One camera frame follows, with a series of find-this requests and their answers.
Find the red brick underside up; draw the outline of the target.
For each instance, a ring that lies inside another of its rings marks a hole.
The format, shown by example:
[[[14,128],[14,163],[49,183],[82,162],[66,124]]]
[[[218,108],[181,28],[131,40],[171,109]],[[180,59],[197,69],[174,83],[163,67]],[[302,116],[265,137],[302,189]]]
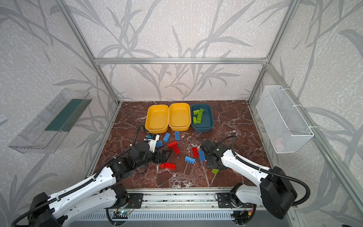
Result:
[[[172,148],[173,148],[173,151],[175,152],[175,154],[176,154],[176,155],[179,155],[179,154],[181,153],[181,151],[180,151],[180,149],[179,149],[179,147],[178,147],[178,144],[177,144],[177,143],[175,143],[175,144],[172,146]]]

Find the green brick underside up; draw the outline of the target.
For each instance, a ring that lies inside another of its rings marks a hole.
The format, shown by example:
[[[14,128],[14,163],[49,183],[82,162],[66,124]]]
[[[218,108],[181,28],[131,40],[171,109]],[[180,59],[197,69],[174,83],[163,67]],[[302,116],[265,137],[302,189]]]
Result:
[[[198,113],[198,115],[197,115],[197,121],[198,122],[201,122],[201,120],[202,120],[202,116],[203,116],[203,113]]]

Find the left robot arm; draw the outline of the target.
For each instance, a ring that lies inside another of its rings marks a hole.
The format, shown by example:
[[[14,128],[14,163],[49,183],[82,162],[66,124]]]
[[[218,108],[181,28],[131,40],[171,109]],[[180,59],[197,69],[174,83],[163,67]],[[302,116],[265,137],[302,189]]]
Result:
[[[150,151],[149,142],[132,145],[109,160],[100,170],[83,181],[58,193],[37,195],[26,215],[30,227],[65,227],[78,217],[100,209],[128,205],[130,196],[120,181],[149,164],[164,164],[170,150]]]

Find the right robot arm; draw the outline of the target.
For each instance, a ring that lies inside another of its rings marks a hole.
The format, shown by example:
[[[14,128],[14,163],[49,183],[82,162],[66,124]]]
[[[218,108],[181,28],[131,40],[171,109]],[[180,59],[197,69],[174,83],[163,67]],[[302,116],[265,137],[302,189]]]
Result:
[[[201,149],[211,169],[231,169],[253,183],[242,183],[230,191],[232,204],[241,207],[251,203],[262,205],[274,217],[283,219],[297,198],[297,192],[279,167],[261,166],[232,151],[230,147],[205,140]]]

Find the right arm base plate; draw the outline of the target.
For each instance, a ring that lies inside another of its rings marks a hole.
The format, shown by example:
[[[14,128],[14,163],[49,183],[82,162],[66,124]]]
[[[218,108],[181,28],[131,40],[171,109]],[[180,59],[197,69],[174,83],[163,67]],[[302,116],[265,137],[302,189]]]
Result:
[[[217,201],[219,208],[229,208],[229,209],[252,209],[253,204],[251,203],[240,203],[236,202],[231,198],[229,193],[216,193],[215,199]]]

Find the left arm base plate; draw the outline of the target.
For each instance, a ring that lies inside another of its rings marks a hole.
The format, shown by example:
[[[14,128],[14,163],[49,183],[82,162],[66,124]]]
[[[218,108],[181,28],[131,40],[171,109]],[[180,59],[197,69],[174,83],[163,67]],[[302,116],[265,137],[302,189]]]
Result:
[[[124,204],[121,209],[140,209],[142,206],[144,194],[133,193],[129,194],[129,200]]]

